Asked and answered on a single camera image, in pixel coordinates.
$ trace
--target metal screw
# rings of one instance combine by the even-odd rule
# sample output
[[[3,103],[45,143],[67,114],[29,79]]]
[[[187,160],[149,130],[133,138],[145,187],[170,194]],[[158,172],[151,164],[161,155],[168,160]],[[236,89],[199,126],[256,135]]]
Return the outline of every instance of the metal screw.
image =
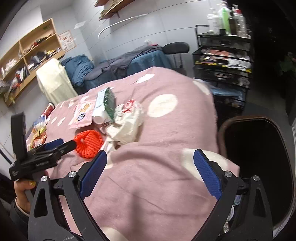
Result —
[[[41,177],[41,181],[42,182],[45,182],[47,180],[47,176],[43,176],[43,177]]]
[[[75,177],[75,176],[76,176],[76,172],[70,172],[70,173],[68,174],[68,176],[69,176],[69,177]]]
[[[253,176],[253,179],[257,182],[260,180],[260,177],[258,177],[257,175]]]
[[[231,171],[226,171],[224,172],[224,175],[227,177],[232,177],[232,172]]]

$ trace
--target pink blanket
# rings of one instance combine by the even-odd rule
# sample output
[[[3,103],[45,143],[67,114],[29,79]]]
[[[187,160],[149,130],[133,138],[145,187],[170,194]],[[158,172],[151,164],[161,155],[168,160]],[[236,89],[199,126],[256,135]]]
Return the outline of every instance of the pink blanket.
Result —
[[[193,151],[206,150],[223,170],[238,174],[239,167],[223,159],[216,143],[216,112],[205,85],[164,68],[152,67],[59,103],[50,115],[47,142],[69,141],[81,131],[69,130],[73,109],[81,99],[95,99],[98,91],[113,87],[116,104],[130,99],[144,108],[144,123],[136,142],[113,151],[90,197],[90,213],[107,237],[129,241],[190,241],[212,211],[212,197],[193,165]],[[87,161],[75,151],[48,169],[51,179],[77,171]],[[79,233],[64,198],[65,216]]]

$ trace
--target chair backrest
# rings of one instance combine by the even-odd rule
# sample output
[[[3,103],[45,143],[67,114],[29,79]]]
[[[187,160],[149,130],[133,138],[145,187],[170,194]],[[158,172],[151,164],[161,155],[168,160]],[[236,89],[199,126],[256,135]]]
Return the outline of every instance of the chair backrest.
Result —
[[[185,42],[170,43],[163,46],[163,52],[165,54],[188,53],[189,45]]]

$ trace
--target yellow fingernail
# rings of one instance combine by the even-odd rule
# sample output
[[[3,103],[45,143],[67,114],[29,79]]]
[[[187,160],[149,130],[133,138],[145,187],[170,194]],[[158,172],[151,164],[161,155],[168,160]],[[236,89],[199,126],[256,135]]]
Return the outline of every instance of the yellow fingernail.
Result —
[[[36,182],[35,181],[30,181],[30,186],[35,186]]]

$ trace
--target blue gripper pad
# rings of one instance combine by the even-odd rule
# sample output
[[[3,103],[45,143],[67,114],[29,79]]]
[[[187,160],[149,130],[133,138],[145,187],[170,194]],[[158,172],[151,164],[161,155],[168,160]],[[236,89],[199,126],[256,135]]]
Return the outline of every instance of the blue gripper pad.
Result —
[[[56,148],[59,145],[62,145],[64,143],[63,139],[56,139],[52,142],[46,143],[44,150],[52,150],[54,148]]]
[[[204,158],[200,150],[196,150],[193,154],[193,162],[200,173],[209,193],[216,197],[217,200],[222,195],[221,183],[207,160]]]
[[[95,160],[92,161],[91,167],[80,181],[79,196],[82,200],[84,200],[85,197],[91,195],[91,192],[94,189],[94,186],[96,185],[106,165],[107,154],[106,152],[102,151],[101,154],[96,156]]]

